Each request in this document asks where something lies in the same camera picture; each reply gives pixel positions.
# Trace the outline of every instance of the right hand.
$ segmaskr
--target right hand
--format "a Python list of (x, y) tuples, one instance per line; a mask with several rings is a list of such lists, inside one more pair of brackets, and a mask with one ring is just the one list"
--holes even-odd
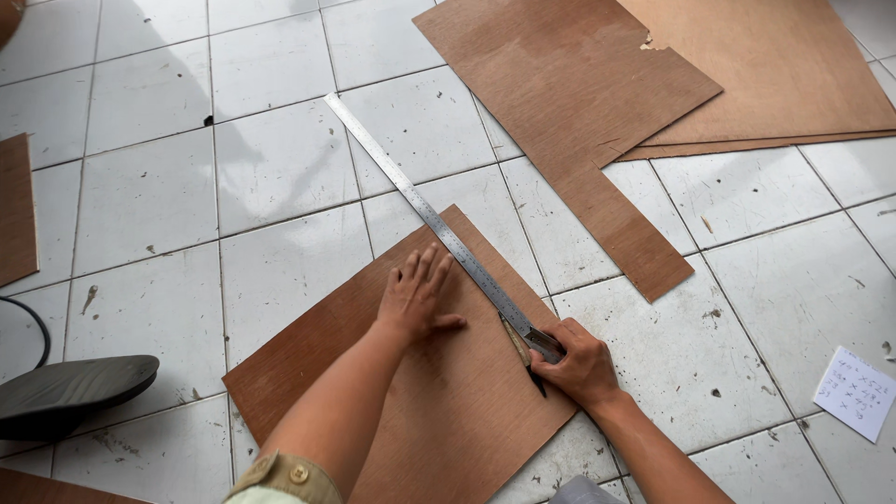
[(607, 344), (575, 319), (565, 318), (541, 330), (560, 342), (566, 355), (557, 364), (548, 364), (540, 353), (530, 349), (535, 374), (563, 389), (588, 410), (624, 394), (616, 380)]

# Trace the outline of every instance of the sleeve button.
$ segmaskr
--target sleeve button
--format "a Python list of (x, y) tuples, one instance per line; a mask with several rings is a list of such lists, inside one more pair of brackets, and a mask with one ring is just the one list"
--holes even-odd
[(308, 470), (304, 465), (297, 465), (289, 471), (289, 480), (296, 485), (304, 483), (308, 479)]

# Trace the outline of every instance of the khaki sleeve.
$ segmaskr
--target khaki sleeve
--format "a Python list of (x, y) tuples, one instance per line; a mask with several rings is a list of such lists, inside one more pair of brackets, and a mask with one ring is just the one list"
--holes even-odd
[(280, 451), (256, 460), (224, 501), (255, 485), (282, 491), (306, 504), (342, 504), (339, 490), (321, 466), (302, 456), (282, 455)]

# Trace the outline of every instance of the steel ruler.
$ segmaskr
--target steel ruler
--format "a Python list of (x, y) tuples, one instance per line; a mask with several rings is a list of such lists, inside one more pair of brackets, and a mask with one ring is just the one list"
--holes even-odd
[(404, 195), (405, 199), (408, 200), (408, 203), (414, 207), (414, 210), (417, 211), (423, 222), (433, 230), (435, 235), (448, 248), (448, 251), (454, 255), (457, 262), (470, 274), (470, 278), (479, 285), (479, 288), (498, 308), (498, 311), (507, 319), (513, 330), (523, 338), (530, 348), (544, 355), (546, 361), (557, 364), (565, 354), (563, 346), (554, 338), (532, 326), (532, 323), (520, 311), (516, 303), (510, 299), (507, 293), (504, 292), (504, 289), (486, 271), (486, 268), (473, 256), (461, 239), (454, 234), (454, 231), (448, 227), (448, 224), (442, 220), (442, 217), (417, 192), (417, 189), (410, 183), (404, 172), (398, 168), (398, 165), (386, 154), (383, 147), (358, 122), (351, 111), (342, 103), (342, 100), (335, 93), (330, 93), (324, 96), (323, 99), (342, 121), (342, 124), (355, 136), (358, 143), (370, 154), (370, 157), (374, 159), (383, 173), (386, 174), (386, 177), (392, 181), (395, 187)]

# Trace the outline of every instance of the brown plywood board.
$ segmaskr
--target brown plywood board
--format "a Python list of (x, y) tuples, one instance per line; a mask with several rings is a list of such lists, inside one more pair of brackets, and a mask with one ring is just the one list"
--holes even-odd
[(650, 27), (651, 47), (675, 48), (725, 88), (642, 146), (896, 129), (896, 111), (827, 0), (619, 2)]
[(616, 0), (447, 0), (414, 23), (634, 286), (694, 270), (599, 171), (721, 88)]
[[(533, 324), (556, 321), (457, 206), (442, 216)], [(428, 227), (414, 231), (223, 378), (259, 444), (374, 322), (389, 270), (434, 241)], [(550, 384), (541, 396), (494, 305), (458, 265), (439, 309), (468, 325), (405, 355), (351, 503), (485, 502), (575, 413)]]
[(38, 271), (28, 134), (0, 142), (0, 285)]
[(145, 500), (94, 490), (0, 467), (0, 495), (15, 504), (146, 504)]
[(746, 151), (749, 149), (766, 149), (769, 147), (785, 147), (803, 143), (841, 142), (859, 138), (879, 138), (894, 136), (896, 130), (868, 131), (860, 133), (840, 133), (836, 135), (788, 136), (784, 138), (761, 138), (758, 140), (732, 140), (730, 142), (681, 143), (678, 145), (647, 145), (635, 147), (616, 158), (616, 161), (648, 160), (655, 158), (671, 158), (676, 156), (693, 156), (696, 154), (712, 154), (715, 152)]

